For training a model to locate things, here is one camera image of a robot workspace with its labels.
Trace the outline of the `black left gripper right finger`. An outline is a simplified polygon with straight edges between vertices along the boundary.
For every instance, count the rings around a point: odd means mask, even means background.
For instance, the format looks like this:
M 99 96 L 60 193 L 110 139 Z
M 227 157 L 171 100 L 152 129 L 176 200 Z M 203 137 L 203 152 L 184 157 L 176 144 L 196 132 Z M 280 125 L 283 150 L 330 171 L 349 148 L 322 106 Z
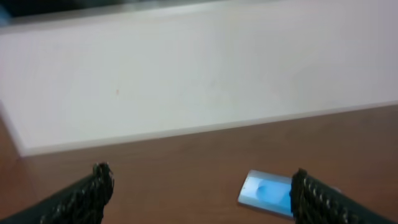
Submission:
M 292 177 L 291 212 L 295 224 L 393 224 L 336 189 L 299 169 Z

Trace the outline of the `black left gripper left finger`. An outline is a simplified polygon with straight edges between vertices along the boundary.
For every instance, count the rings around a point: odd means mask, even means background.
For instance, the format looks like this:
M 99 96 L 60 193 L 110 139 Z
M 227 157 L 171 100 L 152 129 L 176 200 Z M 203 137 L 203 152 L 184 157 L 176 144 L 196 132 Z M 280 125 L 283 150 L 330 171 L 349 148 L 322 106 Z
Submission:
M 97 163 L 90 175 L 6 217 L 1 224 L 100 224 L 114 191 L 108 163 Z

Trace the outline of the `blue smartphone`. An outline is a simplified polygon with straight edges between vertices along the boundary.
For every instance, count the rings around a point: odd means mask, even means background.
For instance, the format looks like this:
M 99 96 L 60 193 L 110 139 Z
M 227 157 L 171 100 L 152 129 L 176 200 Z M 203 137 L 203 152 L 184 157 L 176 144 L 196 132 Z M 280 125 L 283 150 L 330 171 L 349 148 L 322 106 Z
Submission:
M 292 177 L 249 171 L 238 195 L 238 203 L 272 214 L 293 218 L 290 204 Z

